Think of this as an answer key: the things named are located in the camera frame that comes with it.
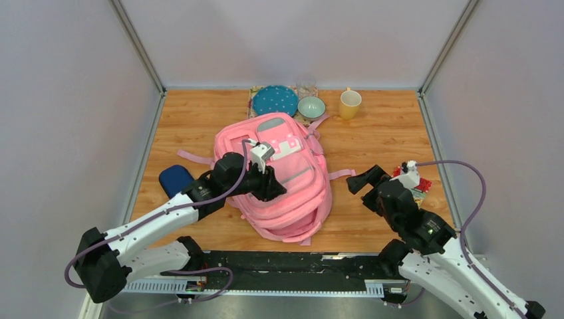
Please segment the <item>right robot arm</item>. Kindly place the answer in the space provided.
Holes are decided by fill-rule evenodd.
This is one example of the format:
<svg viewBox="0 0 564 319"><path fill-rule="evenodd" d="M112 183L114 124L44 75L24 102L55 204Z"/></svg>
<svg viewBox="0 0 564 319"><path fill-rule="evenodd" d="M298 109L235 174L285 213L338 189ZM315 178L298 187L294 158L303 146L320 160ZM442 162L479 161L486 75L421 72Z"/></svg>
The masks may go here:
<svg viewBox="0 0 564 319"><path fill-rule="evenodd" d="M396 177L380 166L347 178L352 194L364 186L363 205L383 217L399 236L379 254L387 278L399 275L446 303L463 318L542 318L546 310L504 286L466 246L466 221L455 231L442 217L418 206L412 190L421 163L408 161Z"/></svg>

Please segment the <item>red lettered comic book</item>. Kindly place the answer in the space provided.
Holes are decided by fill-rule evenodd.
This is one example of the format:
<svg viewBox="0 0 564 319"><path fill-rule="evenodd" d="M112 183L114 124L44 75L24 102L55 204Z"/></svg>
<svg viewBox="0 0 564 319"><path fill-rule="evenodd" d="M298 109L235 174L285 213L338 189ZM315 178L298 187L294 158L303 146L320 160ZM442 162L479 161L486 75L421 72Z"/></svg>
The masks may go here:
<svg viewBox="0 0 564 319"><path fill-rule="evenodd" d="M399 175L400 175L400 166L398 166L392 173L392 180L398 180ZM414 201L419 208L421 208L422 203L425 200L431 186L432 186L432 182L428 179L423 178L420 175L420 185L414 189L408 189L411 192Z"/></svg>

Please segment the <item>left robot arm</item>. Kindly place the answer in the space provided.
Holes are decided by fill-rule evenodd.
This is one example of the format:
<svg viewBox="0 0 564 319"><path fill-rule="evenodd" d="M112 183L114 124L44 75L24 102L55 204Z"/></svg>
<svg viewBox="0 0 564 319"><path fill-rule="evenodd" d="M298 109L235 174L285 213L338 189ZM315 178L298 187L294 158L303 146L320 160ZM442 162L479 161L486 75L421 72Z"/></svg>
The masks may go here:
<svg viewBox="0 0 564 319"><path fill-rule="evenodd" d="M83 288L97 304L115 297L132 281L161 272L182 270L193 276L203 267L198 246L189 237L157 249L152 243L181 227L222 209L228 197L252 194L271 201L287 190L267 165L274 150L257 144L242 154L227 152L165 204L145 216L106 232L93 227L83 233L75 257L65 267L70 286Z"/></svg>

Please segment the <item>pink student backpack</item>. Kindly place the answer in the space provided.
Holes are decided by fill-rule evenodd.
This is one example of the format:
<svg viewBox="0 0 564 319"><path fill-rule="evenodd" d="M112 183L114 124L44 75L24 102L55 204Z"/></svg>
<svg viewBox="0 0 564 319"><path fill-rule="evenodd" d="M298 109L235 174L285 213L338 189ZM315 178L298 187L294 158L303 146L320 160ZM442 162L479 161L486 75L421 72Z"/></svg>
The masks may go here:
<svg viewBox="0 0 564 319"><path fill-rule="evenodd" d="M247 194L233 196L228 202L262 237L309 245L331 211L331 180L356 174L353 169L329 172L317 131L327 118L325 114L304 126L286 113L270 113L222 129L215 136L211 158L184 150L178 150L177 155L213 167L227 152L241 153L256 143L271 146L274 152L265 163L274 169L286 193L272 201Z"/></svg>

